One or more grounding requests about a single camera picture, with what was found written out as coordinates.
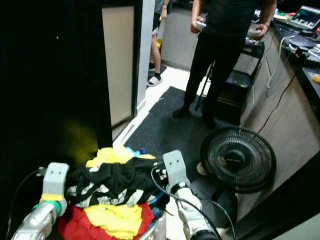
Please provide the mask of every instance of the black cable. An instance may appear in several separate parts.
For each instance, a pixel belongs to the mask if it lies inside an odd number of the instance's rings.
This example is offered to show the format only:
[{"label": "black cable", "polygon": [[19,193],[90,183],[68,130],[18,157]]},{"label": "black cable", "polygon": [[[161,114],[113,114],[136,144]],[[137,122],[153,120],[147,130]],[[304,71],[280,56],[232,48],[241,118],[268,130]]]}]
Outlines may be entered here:
[{"label": "black cable", "polygon": [[15,192],[14,192],[13,198],[12,198],[11,203],[10,203],[8,229],[7,229],[7,232],[6,232],[5,240],[8,240],[8,237],[9,237],[10,227],[11,227],[12,209],[13,209],[13,207],[14,207],[14,203],[15,203],[15,200],[16,200],[16,197],[17,197],[17,193],[19,192],[21,186],[25,183],[25,181],[26,181],[28,178],[30,178],[33,174],[37,174],[37,173],[39,173],[39,170],[35,170],[35,171],[31,172],[28,176],[26,176],[26,177],[22,180],[22,182],[20,182],[19,186],[17,187],[17,189],[16,189]]},{"label": "black cable", "polygon": [[211,199],[202,199],[200,197],[197,196],[197,198],[199,198],[200,200],[202,201],[206,201],[206,202],[209,202],[209,203],[212,203],[214,205],[216,205],[217,207],[219,207],[225,214],[225,216],[229,219],[229,222],[231,224],[231,228],[232,228],[232,235],[233,235],[233,240],[236,240],[236,231],[235,231],[235,226],[231,220],[231,217],[229,216],[229,214],[227,213],[227,211],[224,209],[223,206],[221,206],[219,203],[217,203],[216,201],[212,201]]},{"label": "black cable", "polygon": [[214,225],[214,223],[210,220],[210,218],[209,218],[203,211],[201,211],[199,208],[197,208],[194,204],[192,204],[192,203],[189,202],[188,200],[185,200],[185,199],[183,199],[183,198],[181,198],[181,197],[178,197],[178,196],[176,196],[176,195],[173,195],[173,194],[167,192],[165,189],[163,189],[163,188],[156,182],[156,180],[155,180],[155,178],[154,178],[154,169],[155,169],[155,167],[153,167],[152,170],[151,170],[151,178],[152,178],[153,183],[156,185],[156,187],[157,187],[158,189],[160,189],[163,193],[167,194],[168,196],[173,197],[174,199],[176,199],[176,200],[178,200],[178,201],[181,201],[181,202],[184,202],[184,203],[186,203],[186,204],[189,204],[190,206],[192,206],[193,208],[195,208],[200,214],[202,214],[202,215],[204,216],[204,218],[205,218],[205,219],[208,221],[208,223],[211,225],[211,227],[213,228],[213,231],[214,231],[214,233],[216,234],[217,238],[218,238],[219,240],[222,240],[222,238],[221,238],[221,236],[220,236],[220,234],[219,234],[216,226]]},{"label": "black cable", "polygon": [[285,89],[282,91],[279,101],[276,104],[275,108],[270,112],[269,116],[266,118],[264,124],[262,125],[262,127],[260,128],[260,130],[258,131],[258,134],[260,134],[260,132],[262,131],[262,129],[264,129],[264,127],[267,125],[267,122],[269,121],[271,115],[274,113],[274,111],[279,107],[281,99],[283,97],[283,95],[285,94],[286,90],[290,87],[290,85],[292,84],[292,82],[294,81],[295,77],[297,76],[298,72],[301,70],[302,68],[299,68],[297,71],[295,71],[293,77],[291,78],[289,84],[285,87]]}]

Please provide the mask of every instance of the tiled floor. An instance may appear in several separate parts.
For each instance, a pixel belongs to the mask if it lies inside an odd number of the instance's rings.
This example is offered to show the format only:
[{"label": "tiled floor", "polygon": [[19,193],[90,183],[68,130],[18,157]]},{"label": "tiled floor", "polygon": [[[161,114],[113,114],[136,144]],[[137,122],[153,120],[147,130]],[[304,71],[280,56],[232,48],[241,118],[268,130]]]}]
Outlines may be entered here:
[{"label": "tiled floor", "polygon": [[[151,108],[156,104],[156,102],[161,98],[162,94],[168,90],[169,87],[175,87],[177,89],[186,90],[188,79],[190,73],[185,70],[168,67],[164,73],[161,75],[163,82],[156,87],[149,87],[146,90],[146,104],[143,110],[138,114],[138,116],[133,119],[129,125],[122,131],[122,133],[117,137],[113,143],[113,147],[118,145],[126,145],[126,141],[133,134],[133,132],[139,127],[142,121],[149,114]],[[200,95],[203,88],[204,80],[202,80],[198,95]],[[204,93],[208,92],[210,83],[206,85]],[[186,237],[183,232],[183,224],[178,216],[178,209],[173,198],[170,199],[167,205],[168,212],[172,213],[173,216],[169,214],[166,215],[166,237],[169,240],[185,240]]]}]

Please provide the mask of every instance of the electric fan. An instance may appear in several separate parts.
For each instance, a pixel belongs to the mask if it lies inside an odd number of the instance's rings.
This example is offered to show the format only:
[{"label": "electric fan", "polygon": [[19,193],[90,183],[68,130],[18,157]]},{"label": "electric fan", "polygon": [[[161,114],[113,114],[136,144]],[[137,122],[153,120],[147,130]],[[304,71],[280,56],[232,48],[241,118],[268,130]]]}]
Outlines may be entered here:
[{"label": "electric fan", "polygon": [[276,157],[255,132],[226,127],[210,134],[201,146],[201,162],[210,176],[236,193],[254,193],[272,184]]}]

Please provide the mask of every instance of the black t-shirt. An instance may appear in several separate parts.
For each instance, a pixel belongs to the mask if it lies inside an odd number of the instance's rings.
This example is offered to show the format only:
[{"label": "black t-shirt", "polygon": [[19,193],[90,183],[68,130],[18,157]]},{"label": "black t-shirt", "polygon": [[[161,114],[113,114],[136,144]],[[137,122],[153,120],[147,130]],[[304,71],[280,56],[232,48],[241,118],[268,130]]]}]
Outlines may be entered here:
[{"label": "black t-shirt", "polygon": [[207,32],[222,39],[244,39],[263,0],[210,0]]}]

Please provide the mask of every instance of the game controller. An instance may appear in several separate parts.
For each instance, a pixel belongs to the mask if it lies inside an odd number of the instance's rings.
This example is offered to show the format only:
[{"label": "game controller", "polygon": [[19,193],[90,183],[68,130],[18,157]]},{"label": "game controller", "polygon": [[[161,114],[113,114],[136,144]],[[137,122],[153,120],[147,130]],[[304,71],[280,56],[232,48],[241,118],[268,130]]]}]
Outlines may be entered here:
[{"label": "game controller", "polygon": [[205,24],[204,22],[201,22],[201,21],[196,21],[196,26],[198,28],[200,28],[201,30],[203,30],[207,26],[207,24]]},{"label": "game controller", "polygon": [[255,28],[250,28],[249,31],[248,31],[248,36],[249,37],[254,37],[254,36],[257,36],[261,33],[262,30],[257,30]]}]

